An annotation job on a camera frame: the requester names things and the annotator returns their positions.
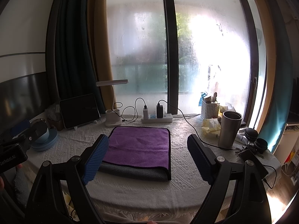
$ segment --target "tan curtain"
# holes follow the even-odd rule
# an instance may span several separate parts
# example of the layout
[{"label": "tan curtain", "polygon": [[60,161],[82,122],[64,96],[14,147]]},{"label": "tan curtain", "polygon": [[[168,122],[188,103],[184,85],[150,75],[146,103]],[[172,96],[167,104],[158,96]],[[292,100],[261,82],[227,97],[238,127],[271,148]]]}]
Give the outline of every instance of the tan curtain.
[{"label": "tan curtain", "polygon": [[260,132],[272,99],[276,65],[276,43],[272,16],[268,9],[267,0],[255,0],[255,3],[257,4],[259,15],[261,18],[267,55],[267,78],[264,96],[265,102],[263,108],[261,108],[261,118],[258,122],[258,126],[256,127],[256,130]]},{"label": "tan curtain", "polygon": [[87,0],[87,33],[90,58],[95,78],[98,81],[97,65],[95,63],[95,36],[94,36],[94,18],[95,18],[95,0]]},{"label": "tan curtain", "polygon": [[[95,0],[94,14],[95,65],[99,81],[113,80],[108,45],[106,0]],[[111,109],[114,99],[112,86],[101,87],[106,110]]]}]

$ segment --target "silver screw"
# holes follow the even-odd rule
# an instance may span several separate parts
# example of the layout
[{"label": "silver screw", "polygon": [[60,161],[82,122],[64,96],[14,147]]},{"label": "silver screw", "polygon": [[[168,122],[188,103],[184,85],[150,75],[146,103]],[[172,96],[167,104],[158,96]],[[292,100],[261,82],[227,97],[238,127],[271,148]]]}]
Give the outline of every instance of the silver screw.
[{"label": "silver screw", "polygon": [[253,161],[251,160],[247,160],[246,161],[247,165],[249,165],[250,167],[252,167],[254,165]]},{"label": "silver screw", "polygon": [[71,158],[72,161],[78,161],[79,159],[80,159],[79,156],[72,156],[72,158]]},{"label": "silver screw", "polygon": [[42,163],[42,165],[43,165],[44,167],[47,167],[47,166],[49,166],[49,164],[50,164],[50,162],[49,162],[49,161],[44,161],[44,162]]},{"label": "silver screw", "polygon": [[217,157],[217,161],[223,162],[223,161],[225,161],[225,158],[222,157],[222,156],[218,156],[218,157]]}]

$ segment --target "finger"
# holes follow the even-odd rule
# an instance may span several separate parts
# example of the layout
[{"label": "finger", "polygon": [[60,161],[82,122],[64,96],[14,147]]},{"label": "finger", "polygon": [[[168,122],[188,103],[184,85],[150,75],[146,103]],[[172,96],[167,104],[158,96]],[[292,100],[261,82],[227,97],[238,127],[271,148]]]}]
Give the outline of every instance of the finger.
[{"label": "finger", "polygon": [[3,179],[0,177],[0,191],[4,190],[4,182]]}]

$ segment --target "blue plate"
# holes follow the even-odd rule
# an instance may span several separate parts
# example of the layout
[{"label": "blue plate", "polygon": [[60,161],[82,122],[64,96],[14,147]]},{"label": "blue plate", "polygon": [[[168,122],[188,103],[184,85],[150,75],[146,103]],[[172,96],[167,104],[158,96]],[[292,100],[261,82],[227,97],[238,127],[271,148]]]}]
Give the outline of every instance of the blue plate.
[{"label": "blue plate", "polygon": [[58,138],[58,132],[55,129],[49,129],[49,132],[50,132],[49,138],[45,143],[40,144],[40,143],[34,142],[31,144],[31,147],[36,151],[45,151],[45,150],[51,148],[52,146],[54,146],[56,143],[56,140]]}]

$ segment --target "phone screen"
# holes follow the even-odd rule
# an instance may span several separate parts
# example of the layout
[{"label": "phone screen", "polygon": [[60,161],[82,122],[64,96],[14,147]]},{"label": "phone screen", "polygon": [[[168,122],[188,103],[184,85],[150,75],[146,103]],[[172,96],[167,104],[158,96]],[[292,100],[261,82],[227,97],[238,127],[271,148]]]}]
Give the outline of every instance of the phone screen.
[{"label": "phone screen", "polygon": [[244,163],[247,160],[253,161],[262,179],[264,179],[269,174],[268,171],[265,169],[265,167],[262,165],[262,163],[256,158],[256,156],[249,149],[240,152],[238,155]]}]

